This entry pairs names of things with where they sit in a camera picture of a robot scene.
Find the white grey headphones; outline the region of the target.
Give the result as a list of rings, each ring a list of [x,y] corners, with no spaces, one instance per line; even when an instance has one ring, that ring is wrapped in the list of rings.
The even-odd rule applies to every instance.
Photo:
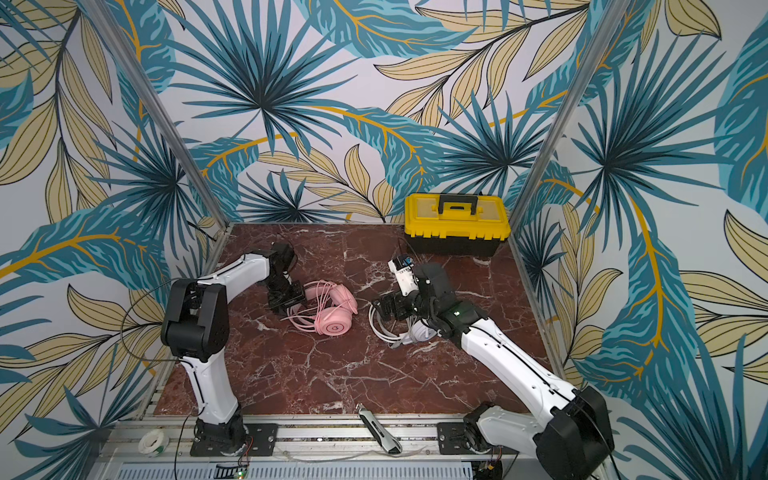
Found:
[[[373,334],[392,349],[428,342],[437,336],[437,331],[429,327],[424,320],[409,317],[402,321],[389,321],[381,311],[381,303],[372,302],[368,308],[368,324]]]

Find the pink headphones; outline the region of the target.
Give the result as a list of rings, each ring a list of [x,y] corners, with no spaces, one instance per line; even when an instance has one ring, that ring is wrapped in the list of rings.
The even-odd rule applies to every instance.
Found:
[[[304,287],[305,298],[313,305],[290,307],[286,320],[298,330],[331,337],[351,329],[353,317],[358,314],[358,302],[346,286],[318,280]]]

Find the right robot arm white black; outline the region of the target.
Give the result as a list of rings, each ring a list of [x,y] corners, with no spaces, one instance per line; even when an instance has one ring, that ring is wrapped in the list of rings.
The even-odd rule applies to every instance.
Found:
[[[594,479],[615,443],[604,397],[556,376],[517,346],[495,321],[457,297],[443,267],[408,256],[388,263],[399,290],[388,308],[413,317],[488,368],[527,407],[528,417],[486,402],[465,415],[459,437],[477,453],[511,449],[536,458],[552,479]]]

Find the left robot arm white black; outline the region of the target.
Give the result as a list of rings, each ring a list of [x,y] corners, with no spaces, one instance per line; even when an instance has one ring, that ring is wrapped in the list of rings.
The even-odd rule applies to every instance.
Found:
[[[239,409],[229,382],[224,350],[230,332],[228,304],[253,285],[267,289],[268,308],[285,315],[302,303],[304,289],[290,278],[296,254],[289,243],[246,253],[214,273],[173,282],[161,342],[184,365],[207,425],[226,425]]]

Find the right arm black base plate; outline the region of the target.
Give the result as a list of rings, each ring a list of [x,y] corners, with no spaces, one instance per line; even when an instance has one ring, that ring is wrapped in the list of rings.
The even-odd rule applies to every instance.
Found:
[[[494,451],[494,447],[482,438],[477,428],[463,421],[440,422],[436,428],[439,452],[442,455],[482,455]]]

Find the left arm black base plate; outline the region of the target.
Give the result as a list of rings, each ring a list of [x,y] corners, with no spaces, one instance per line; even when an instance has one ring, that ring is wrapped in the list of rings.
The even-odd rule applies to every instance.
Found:
[[[213,425],[197,421],[190,455],[192,457],[270,457],[277,438],[278,425],[256,423]]]

